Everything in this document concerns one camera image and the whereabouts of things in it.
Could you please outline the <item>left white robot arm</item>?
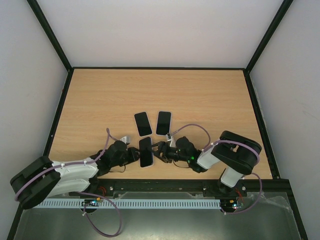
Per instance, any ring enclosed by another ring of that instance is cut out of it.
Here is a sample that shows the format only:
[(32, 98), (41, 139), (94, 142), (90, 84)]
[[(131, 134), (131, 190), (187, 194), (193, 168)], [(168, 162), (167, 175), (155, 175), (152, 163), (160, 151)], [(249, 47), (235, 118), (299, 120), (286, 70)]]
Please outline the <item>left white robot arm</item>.
[(59, 162), (41, 156), (11, 180), (15, 200), (24, 210), (45, 199), (70, 192), (91, 193), (97, 188), (98, 177), (114, 167), (124, 167), (139, 159), (140, 151), (117, 140), (106, 150), (82, 160)]

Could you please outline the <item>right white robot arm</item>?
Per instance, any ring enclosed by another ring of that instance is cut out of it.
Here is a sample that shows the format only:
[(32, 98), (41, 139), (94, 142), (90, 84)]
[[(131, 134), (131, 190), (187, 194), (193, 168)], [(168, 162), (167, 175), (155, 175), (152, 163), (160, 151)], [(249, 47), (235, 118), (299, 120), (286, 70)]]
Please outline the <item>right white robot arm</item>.
[(223, 196), (231, 196), (242, 190), (239, 180), (251, 175), (259, 163), (262, 146), (252, 139), (225, 130), (217, 141), (202, 150), (196, 149), (185, 136), (174, 140), (169, 135), (166, 141), (146, 149), (164, 163), (186, 162), (196, 173), (204, 173), (217, 163), (224, 163), (226, 168), (218, 179), (216, 191)]

